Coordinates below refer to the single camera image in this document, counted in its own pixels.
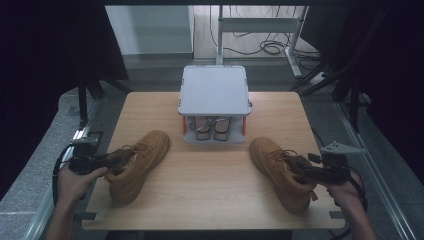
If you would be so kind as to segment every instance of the gray floor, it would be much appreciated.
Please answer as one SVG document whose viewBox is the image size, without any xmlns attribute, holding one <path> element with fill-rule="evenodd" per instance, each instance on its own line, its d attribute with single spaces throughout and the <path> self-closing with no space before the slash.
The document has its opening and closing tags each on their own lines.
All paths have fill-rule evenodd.
<svg viewBox="0 0 424 240">
<path fill-rule="evenodd" d="M 179 91 L 183 67 L 189 64 L 214 64 L 213 61 L 195 61 L 181 59 L 150 59 L 126 57 L 129 82 L 123 82 L 133 91 Z M 246 68 L 250 91 L 287 91 L 295 82 L 290 68 L 284 59 L 262 61 L 231 60 L 227 64 L 242 65 Z M 96 115 L 92 118 L 91 131 L 102 131 L 103 137 L 99 151 L 106 152 L 119 117 L 125 94 L 102 83 L 106 97 L 101 101 L 89 101 L 89 106 L 97 106 Z M 311 96 L 302 97 L 306 114 L 311 127 L 325 143 L 337 141 L 355 146 L 344 119 L 340 116 L 337 106 L 331 100 L 333 86 L 322 89 Z M 22 171 L 15 184 L 0 202 L 0 239 L 22 239 L 28 232 L 29 224 L 39 208 L 50 184 L 54 161 L 61 150 L 73 138 L 78 128 L 79 117 L 72 111 L 77 105 L 77 92 L 72 90 L 62 96 L 59 101 L 59 111 L 46 132 L 43 141 Z M 360 139 L 363 140 L 373 163 L 381 173 L 395 203 L 400 207 L 416 239 L 424 239 L 424 188 L 414 176 L 408 165 L 387 142 L 383 135 L 366 114 L 366 109 L 359 112 Z M 396 219 L 391 215 L 393 206 L 384 201 L 385 197 L 379 191 L 374 175 L 369 171 L 363 156 L 349 156 L 350 165 L 357 168 L 364 178 L 369 201 L 368 215 L 379 239 L 401 239 L 396 226 Z M 78 212 L 83 212 L 89 199 L 81 202 Z M 105 239 L 107 232 L 85 231 L 80 223 L 74 224 L 75 239 Z M 282 239 L 279 231 L 236 232 L 213 235 L 216 233 L 202 232 L 202 235 L 183 232 L 147 232 L 145 239 L 204 239 L 206 236 L 216 236 L 220 239 Z M 329 239 L 327 230 L 296 230 L 292 239 Z"/>
</svg>

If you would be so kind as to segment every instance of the tan work boot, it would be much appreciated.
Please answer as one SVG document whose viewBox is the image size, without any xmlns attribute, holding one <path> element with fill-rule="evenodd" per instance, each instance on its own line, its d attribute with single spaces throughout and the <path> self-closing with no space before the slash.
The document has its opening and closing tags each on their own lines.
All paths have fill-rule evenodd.
<svg viewBox="0 0 424 240">
<path fill-rule="evenodd" d="M 169 142 L 166 133 L 154 130 L 147 133 L 134 146 L 123 147 L 131 149 L 134 155 L 126 165 L 120 169 L 109 169 L 104 175 L 105 180 L 109 182 L 110 196 L 115 203 L 128 204 L 137 197 L 148 173 L 168 152 Z"/>
<path fill-rule="evenodd" d="M 250 144 L 250 155 L 255 166 L 274 184 L 275 192 L 283 207 L 290 213 L 302 213 L 309 207 L 316 182 L 304 178 L 286 163 L 287 156 L 296 154 L 291 150 L 283 150 L 266 137 L 259 137 Z"/>
</svg>

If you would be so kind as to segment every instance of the wooden table surface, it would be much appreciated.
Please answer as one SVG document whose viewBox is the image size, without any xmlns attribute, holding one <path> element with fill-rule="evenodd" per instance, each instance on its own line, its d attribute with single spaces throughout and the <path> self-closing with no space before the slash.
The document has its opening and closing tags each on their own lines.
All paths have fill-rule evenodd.
<svg viewBox="0 0 424 240">
<path fill-rule="evenodd" d="M 114 206 L 108 183 L 99 178 L 84 220 L 90 230 L 226 230 L 341 228 L 340 211 L 325 188 L 301 215 L 284 210 L 271 181 L 254 166 L 249 145 L 266 136 L 283 149 L 319 153 L 299 96 L 292 92 L 250 92 L 242 144 L 189 144 L 182 136 L 177 112 L 178 92 L 137 92 L 127 96 L 109 152 L 135 144 L 151 130 L 165 131 L 171 147 L 149 174 L 138 197 L 125 207 Z"/>
</svg>

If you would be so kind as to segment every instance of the wooden board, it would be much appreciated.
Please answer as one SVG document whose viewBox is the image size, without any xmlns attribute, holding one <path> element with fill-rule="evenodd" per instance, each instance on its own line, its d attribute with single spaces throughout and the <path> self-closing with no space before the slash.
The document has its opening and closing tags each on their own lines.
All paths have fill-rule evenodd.
<svg viewBox="0 0 424 240">
<path fill-rule="evenodd" d="M 223 230 L 341 228 L 339 211 L 326 190 L 318 186 L 319 200 L 301 215 L 284 210 L 271 182 L 254 166 L 251 141 L 273 139 L 300 154 L 319 153 L 302 103 L 296 93 L 251 92 L 252 112 L 247 117 L 242 144 L 201 145 L 184 142 L 182 117 L 177 112 L 179 93 L 130 93 L 118 120 L 109 152 L 134 144 L 147 132 L 159 129 L 171 139 L 163 162 L 148 176 L 138 197 L 125 207 L 113 205 L 108 183 L 98 179 L 84 220 L 90 230 Z"/>
</svg>

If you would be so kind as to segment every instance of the small shoe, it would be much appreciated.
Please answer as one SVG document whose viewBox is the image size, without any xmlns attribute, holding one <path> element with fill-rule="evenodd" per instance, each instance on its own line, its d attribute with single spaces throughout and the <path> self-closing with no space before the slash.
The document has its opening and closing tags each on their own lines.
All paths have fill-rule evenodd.
<svg viewBox="0 0 424 240">
<path fill-rule="evenodd" d="M 296 174 L 286 163 L 285 158 L 293 151 L 283 150 L 266 137 L 259 137 L 250 144 L 253 163 L 266 177 L 271 179 L 278 199 L 290 213 L 299 214 L 308 209 L 317 183 Z"/>
<path fill-rule="evenodd" d="M 230 134 L 231 117 L 219 117 L 215 123 L 215 140 L 227 141 Z"/>
<path fill-rule="evenodd" d="M 197 140 L 208 140 L 210 138 L 209 129 L 210 129 L 210 120 L 205 116 L 196 116 L 194 117 L 194 124 L 196 130 Z"/>
<path fill-rule="evenodd" d="M 125 165 L 109 169 L 104 175 L 104 179 L 109 182 L 109 192 L 114 203 L 129 204 L 134 201 L 149 172 L 165 158 L 169 146 L 168 135 L 154 130 L 147 133 L 137 144 L 123 147 L 131 149 L 134 154 Z"/>
</svg>

